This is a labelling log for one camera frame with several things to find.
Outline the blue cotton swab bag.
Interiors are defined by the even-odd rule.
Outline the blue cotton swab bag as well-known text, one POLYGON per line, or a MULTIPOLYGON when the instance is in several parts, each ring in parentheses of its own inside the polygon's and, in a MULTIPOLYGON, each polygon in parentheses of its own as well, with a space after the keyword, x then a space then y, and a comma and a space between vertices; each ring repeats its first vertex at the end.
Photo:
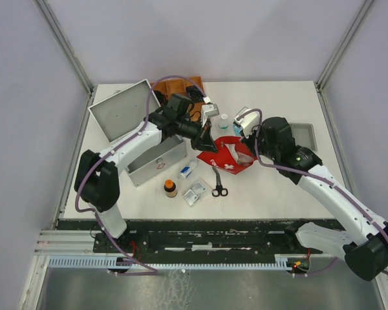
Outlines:
POLYGON ((238 124, 233 124, 233 132, 236 136, 238 137, 241 137, 242 136, 242 132, 243 132, 243 128, 241 126, 239 126, 238 124))

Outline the red first aid pouch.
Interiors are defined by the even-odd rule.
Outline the red first aid pouch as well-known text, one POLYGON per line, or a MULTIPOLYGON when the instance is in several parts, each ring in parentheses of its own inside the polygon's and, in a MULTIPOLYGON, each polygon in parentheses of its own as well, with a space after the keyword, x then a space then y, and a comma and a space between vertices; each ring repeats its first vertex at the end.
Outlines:
POLYGON ((241 138, 238 136, 219 137, 215 140, 215 144, 218 149, 217 153, 201 152, 197 156, 197 158, 212 167, 216 167, 233 175, 241 173, 242 171, 253 165, 254 162, 248 166, 241 166, 236 164, 236 162, 231 157, 228 149, 226 148, 225 144, 235 144, 236 151, 251 156, 254 161, 257 160, 257 158, 252 154, 252 152, 250 152, 247 147, 241 143, 241 138))

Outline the black handled bandage scissors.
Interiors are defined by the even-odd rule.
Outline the black handled bandage scissors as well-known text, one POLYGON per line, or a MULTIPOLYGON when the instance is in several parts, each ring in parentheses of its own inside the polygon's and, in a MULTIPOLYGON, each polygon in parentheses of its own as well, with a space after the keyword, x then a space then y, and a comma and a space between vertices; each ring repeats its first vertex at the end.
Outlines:
POLYGON ((228 195, 228 190, 227 188, 224 188, 221 183, 221 175, 216 167, 212 167, 215 177, 216 177, 216 186, 212 190, 212 196, 213 197, 226 197, 228 195))

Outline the grey plastic divider tray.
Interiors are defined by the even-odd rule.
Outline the grey plastic divider tray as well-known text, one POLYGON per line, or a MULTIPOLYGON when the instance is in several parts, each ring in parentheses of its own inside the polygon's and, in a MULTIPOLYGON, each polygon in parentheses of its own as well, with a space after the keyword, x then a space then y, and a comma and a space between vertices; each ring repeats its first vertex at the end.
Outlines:
POLYGON ((297 145, 318 151, 314 126, 310 123, 290 123, 293 137, 297 145))

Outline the bag of bandage packets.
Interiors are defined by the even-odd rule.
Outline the bag of bandage packets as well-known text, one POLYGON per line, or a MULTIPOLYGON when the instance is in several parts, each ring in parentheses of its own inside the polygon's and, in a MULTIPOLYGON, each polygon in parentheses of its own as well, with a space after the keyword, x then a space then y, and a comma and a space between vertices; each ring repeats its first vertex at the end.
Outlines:
POLYGON ((235 144, 225 144, 226 148, 228 149, 231 157, 236 162, 236 164, 241 166, 248 166, 254 162, 254 159, 242 152, 235 150, 235 144))

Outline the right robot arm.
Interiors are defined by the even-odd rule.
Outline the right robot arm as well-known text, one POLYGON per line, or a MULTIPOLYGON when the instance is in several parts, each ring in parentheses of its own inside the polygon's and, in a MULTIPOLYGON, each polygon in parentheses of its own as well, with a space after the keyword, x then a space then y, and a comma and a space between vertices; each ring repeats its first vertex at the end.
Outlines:
POLYGON ((286 249, 330 254, 365 281, 387 272, 388 221, 342 186, 312 150, 298 145, 285 118, 263 119, 260 110, 252 109, 233 124, 258 160, 271 160, 271 168, 313 196, 343 227, 337 231, 300 220, 283 238, 286 249))

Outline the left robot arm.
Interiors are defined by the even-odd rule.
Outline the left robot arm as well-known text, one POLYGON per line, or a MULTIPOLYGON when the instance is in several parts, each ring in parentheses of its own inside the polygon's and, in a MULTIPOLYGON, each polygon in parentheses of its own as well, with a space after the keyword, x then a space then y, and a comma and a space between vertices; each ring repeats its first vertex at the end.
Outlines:
POLYGON ((144 152, 175 135, 187 138, 194 150, 217 152, 211 136, 211 118, 219 115, 218 106, 204 96, 200 119, 191 121, 191 100, 173 94, 167 103, 148 112, 143 122, 114 145, 101 152, 86 150, 80 157, 74 182, 75 200, 88 204, 100 227, 109 236, 107 243, 117 252, 130 244, 127 224, 118 207, 120 175, 144 152))

